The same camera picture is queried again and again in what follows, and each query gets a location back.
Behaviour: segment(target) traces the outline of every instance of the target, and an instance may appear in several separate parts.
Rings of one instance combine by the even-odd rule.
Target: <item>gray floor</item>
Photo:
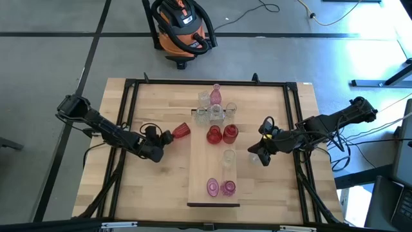
[[[215,26],[233,20],[256,1],[199,0]],[[407,46],[400,46],[399,26],[386,14],[399,2],[361,3],[348,18],[330,27],[308,21],[296,1],[268,1],[281,8],[278,14],[256,10],[220,32],[345,33],[359,39],[218,38],[219,46],[188,64],[185,71],[153,49],[150,38],[101,38],[84,90],[98,108],[109,77],[249,80],[254,72],[263,81],[312,82],[321,113],[333,113],[356,96],[383,109],[411,93],[410,89],[352,88],[352,79],[385,79],[402,67]],[[332,21],[353,3],[306,0],[319,20]],[[97,27],[104,0],[47,1],[0,0],[0,32],[81,31]],[[148,32],[140,1],[113,1],[104,32]],[[27,222],[32,218],[41,185],[50,166],[62,123],[55,108],[75,91],[91,38],[0,37],[0,136],[25,145],[22,152],[0,149],[0,224]],[[374,128],[402,116],[405,101],[378,115],[371,124],[348,126],[344,135]],[[391,136],[395,127],[365,140]],[[82,174],[82,156],[89,139],[73,131],[64,154],[46,220],[70,218]],[[393,143],[360,147],[375,165],[389,164]],[[356,148],[350,165],[337,175],[370,169]],[[344,154],[331,150],[333,159]]]

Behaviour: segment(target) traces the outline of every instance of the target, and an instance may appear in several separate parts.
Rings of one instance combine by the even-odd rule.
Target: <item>clear glass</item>
[[[227,117],[234,117],[234,114],[236,113],[236,110],[238,109],[238,107],[236,106],[236,104],[234,104],[233,102],[230,102],[226,105],[226,116]]]
[[[201,107],[208,108],[211,105],[211,96],[207,91],[199,93],[198,98]]]
[[[199,126],[209,125],[209,114],[207,113],[207,110],[203,107],[199,107],[196,110],[194,120],[196,121],[196,124]]]
[[[226,150],[223,152],[222,165],[224,168],[230,169],[235,162],[236,152],[234,150]]]
[[[215,104],[207,109],[209,113],[209,122],[211,125],[222,125],[223,121],[225,120],[225,114],[223,112],[223,108]]]

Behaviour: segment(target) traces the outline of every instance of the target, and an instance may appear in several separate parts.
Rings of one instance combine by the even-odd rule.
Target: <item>shop vacuum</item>
[[[154,48],[165,50],[166,59],[176,62],[184,70],[187,61],[205,54],[216,47],[216,36],[206,11],[193,0],[156,0],[150,7],[149,0],[142,0],[149,23]],[[159,36],[155,22],[158,22]],[[205,22],[209,38],[203,29]]]

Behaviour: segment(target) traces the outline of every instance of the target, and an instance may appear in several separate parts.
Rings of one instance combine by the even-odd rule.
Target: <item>pink bottle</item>
[[[213,91],[211,93],[211,104],[220,104],[221,103],[221,95],[220,95],[220,85],[219,84],[214,84],[213,85]]]

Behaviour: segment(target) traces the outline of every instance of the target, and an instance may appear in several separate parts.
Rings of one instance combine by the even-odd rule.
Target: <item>wooden table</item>
[[[100,113],[115,122],[125,79],[108,79]],[[318,115],[313,86],[298,83],[303,118]],[[154,122],[163,130],[173,130],[186,122],[191,125],[191,110],[198,107],[198,93],[212,90],[205,85],[140,84],[132,131],[146,122]],[[159,163],[142,160],[128,153],[117,202],[116,219],[166,222],[224,222],[252,224],[302,224],[292,154],[273,155],[268,167],[251,163],[247,148],[259,141],[258,128],[271,115],[276,125],[288,130],[282,88],[264,86],[222,86],[222,105],[238,105],[236,124],[236,166],[238,175],[238,208],[193,208],[187,206],[189,184],[190,136],[175,140],[165,147]],[[297,122],[292,104],[294,123]],[[101,143],[93,138],[90,146]],[[109,155],[109,146],[101,146],[88,154],[80,182],[73,216],[82,213],[100,191]],[[312,168],[319,196],[334,214],[343,221],[329,157],[322,151],[312,153]],[[106,201],[108,214],[111,197]],[[314,221],[310,196],[306,202],[311,221]]]

